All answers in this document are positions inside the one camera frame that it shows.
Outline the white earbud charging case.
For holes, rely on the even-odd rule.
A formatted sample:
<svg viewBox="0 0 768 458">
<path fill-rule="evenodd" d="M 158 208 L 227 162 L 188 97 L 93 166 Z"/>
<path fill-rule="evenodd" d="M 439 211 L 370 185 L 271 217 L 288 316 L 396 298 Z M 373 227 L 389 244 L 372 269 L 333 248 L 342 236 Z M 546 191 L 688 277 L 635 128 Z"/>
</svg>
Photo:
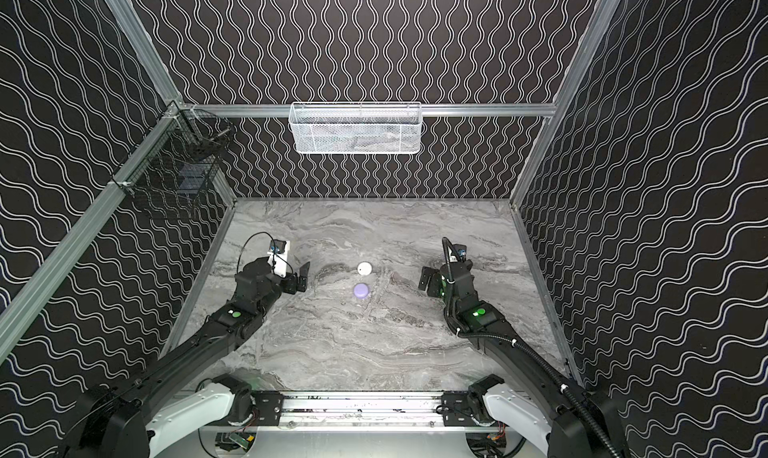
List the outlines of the white earbud charging case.
<svg viewBox="0 0 768 458">
<path fill-rule="evenodd" d="M 361 262 L 357 266 L 357 272 L 360 276 L 369 276 L 373 271 L 373 267 L 369 262 Z"/>
</svg>

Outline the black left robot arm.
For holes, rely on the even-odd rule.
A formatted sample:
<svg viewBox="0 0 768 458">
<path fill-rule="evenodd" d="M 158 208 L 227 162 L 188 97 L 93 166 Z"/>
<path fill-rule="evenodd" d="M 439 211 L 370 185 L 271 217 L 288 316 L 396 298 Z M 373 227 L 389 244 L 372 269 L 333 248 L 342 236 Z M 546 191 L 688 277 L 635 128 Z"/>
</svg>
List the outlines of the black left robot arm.
<svg viewBox="0 0 768 458">
<path fill-rule="evenodd" d="M 89 389 L 76 402 L 59 457 L 155 457 L 214 421 L 248 425 L 257 415 L 247 383 L 222 375 L 180 401 L 174 396 L 200 373 L 245 343 L 283 294 L 307 288 L 310 266 L 280 277 L 267 258 L 236 274 L 233 297 L 189 339 L 143 372 Z"/>
</svg>

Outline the purple earbud charging case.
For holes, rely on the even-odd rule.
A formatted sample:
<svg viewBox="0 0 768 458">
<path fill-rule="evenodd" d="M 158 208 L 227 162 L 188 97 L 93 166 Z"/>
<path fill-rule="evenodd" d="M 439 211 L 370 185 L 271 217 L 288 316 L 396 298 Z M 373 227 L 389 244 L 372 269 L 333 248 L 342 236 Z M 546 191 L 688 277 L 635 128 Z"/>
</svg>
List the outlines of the purple earbud charging case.
<svg viewBox="0 0 768 458">
<path fill-rule="evenodd" d="M 365 283 L 357 283 L 353 287 L 353 295 L 357 299 L 367 299 L 370 296 L 370 287 Z"/>
</svg>

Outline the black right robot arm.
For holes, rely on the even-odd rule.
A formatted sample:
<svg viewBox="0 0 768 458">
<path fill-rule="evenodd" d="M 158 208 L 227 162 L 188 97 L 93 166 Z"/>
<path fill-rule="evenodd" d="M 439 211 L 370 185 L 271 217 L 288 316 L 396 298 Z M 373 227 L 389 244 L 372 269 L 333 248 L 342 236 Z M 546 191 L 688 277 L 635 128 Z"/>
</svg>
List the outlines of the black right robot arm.
<svg viewBox="0 0 768 458">
<path fill-rule="evenodd" d="M 547 457 L 627 457 L 618 407 L 589 392 L 536 352 L 474 288 L 469 260 L 424 267 L 418 289 L 441 300 L 449 331 L 496 362 L 527 394 L 503 382 L 480 392 L 481 408 Z"/>
</svg>

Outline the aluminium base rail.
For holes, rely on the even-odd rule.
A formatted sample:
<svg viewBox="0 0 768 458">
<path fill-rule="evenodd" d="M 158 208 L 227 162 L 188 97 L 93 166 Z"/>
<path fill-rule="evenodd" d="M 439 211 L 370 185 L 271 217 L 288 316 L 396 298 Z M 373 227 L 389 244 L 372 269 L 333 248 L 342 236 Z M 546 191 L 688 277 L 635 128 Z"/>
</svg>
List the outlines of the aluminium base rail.
<svg viewBox="0 0 768 458">
<path fill-rule="evenodd" d="M 546 418 L 531 399 L 504 383 L 476 385 L 466 392 L 351 394 L 257 392 L 210 383 L 150 412 L 133 426 L 148 433 L 151 447 L 161 449 L 208 425 L 297 431 L 352 427 L 443 430 L 505 425 L 529 438 L 545 439 L 556 429 L 565 429 L 569 417 L 582 419 L 570 403 L 558 406 L 554 417 Z"/>
</svg>

